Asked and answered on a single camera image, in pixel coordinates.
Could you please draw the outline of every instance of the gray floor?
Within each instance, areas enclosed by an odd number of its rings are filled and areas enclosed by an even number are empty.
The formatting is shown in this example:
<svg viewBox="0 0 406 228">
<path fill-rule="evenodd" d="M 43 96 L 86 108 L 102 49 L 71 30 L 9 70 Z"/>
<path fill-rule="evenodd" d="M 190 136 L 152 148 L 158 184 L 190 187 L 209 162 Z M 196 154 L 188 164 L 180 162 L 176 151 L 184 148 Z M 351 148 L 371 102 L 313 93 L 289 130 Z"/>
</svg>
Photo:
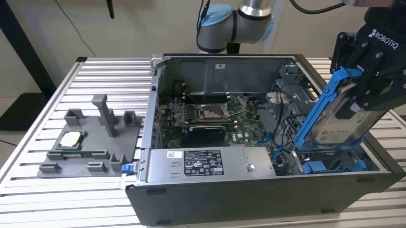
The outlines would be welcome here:
<svg viewBox="0 0 406 228">
<path fill-rule="evenodd" d="M 15 98 L 0 98 L 0 115 L 6 112 L 10 105 L 14 103 Z M 0 131 L 0 139 L 9 141 L 14 144 L 19 144 L 21 140 L 25 137 L 26 132 L 7 132 Z M 15 146 L 0 142 L 0 167 L 6 163 L 9 157 L 14 152 Z"/>
</svg>

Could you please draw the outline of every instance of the aluminum table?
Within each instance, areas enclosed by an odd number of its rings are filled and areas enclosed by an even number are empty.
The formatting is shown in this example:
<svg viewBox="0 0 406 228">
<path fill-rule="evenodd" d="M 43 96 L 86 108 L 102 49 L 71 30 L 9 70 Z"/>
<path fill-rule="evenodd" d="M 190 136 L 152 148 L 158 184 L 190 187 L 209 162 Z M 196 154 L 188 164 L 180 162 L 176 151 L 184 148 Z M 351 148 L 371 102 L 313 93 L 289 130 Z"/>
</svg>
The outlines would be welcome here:
<svg viewBox="0 0 406 228">
<path fill-rule="evenodd" d="M 309 61 L 328 80 L 330 60 L 309 58 Z M 121 177 L 39 179 L 37 174 L 65 127 L 66 111 L 81 108 L 85 115 L 98 115 L 93 95 L 107 94 L 107 104 L 115 114 L 135 110 L 145 116 L 152 78 L 149 58 L 89 58 L 75 63 L 0 170 L 0 227 L 145 227 L 121 189 Z M 406 168 L 406 123 L 395 111 L 379 121 L 372 133 Z M 385 192 L 363 197 L 341 214 L 178 227 L 406 227 L 406 179 Z"/>
</svg>

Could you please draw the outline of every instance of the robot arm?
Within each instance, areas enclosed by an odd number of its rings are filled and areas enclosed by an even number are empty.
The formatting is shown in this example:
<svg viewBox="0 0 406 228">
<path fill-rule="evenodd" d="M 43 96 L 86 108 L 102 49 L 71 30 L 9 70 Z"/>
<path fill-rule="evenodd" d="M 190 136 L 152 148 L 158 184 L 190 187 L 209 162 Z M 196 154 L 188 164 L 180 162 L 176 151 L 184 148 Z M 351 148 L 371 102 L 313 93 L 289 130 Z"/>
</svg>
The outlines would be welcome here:
<svg viewBox="0 0 406 228">
<path fill-rule="evenodd" d="M 197 46 L 202 53 L 240 52 L 241 43 L 264 41 L 273 29 L 270 0 L 245 0 L 237 10 L 210 0 L 201 10 Z"/>
<path fill-rule="evenodd" d="M 345 3 L 388 6 L 395 1 Z M 406 104 L 405 2 L 371 8 L 365 21 L 357 34 L 338 35 L 332 80 L 296 137 L 302 149 L 356 146 L 387 112 Z"/>
</svg>

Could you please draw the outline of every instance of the blue latch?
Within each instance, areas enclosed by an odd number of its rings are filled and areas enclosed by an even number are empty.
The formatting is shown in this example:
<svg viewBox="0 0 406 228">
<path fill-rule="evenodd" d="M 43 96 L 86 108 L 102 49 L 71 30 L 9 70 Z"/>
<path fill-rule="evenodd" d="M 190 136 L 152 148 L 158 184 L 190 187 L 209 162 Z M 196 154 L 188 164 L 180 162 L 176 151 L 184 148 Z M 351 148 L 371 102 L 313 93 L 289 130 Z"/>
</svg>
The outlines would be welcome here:
<svg viewBox="0 0 406 228">
<path fill-rule="evenodd" d="M 359 160 L 356 166 L 351 169 L 352 172 L 363 172 L 368 170 L 368 165 L 364 160 Z"/>
<path fill-rule="evenodd" d="M 135 165 L 134 164 L 123 165 L 122 166 L 122 173 L 134 174 L 135 173 Z"/>
<path fill-rule="evenodd" d="M 326 166 L 322 161 L 310 161 L 304 165 L 305 173 L 326 172 Z"/>
</svg>

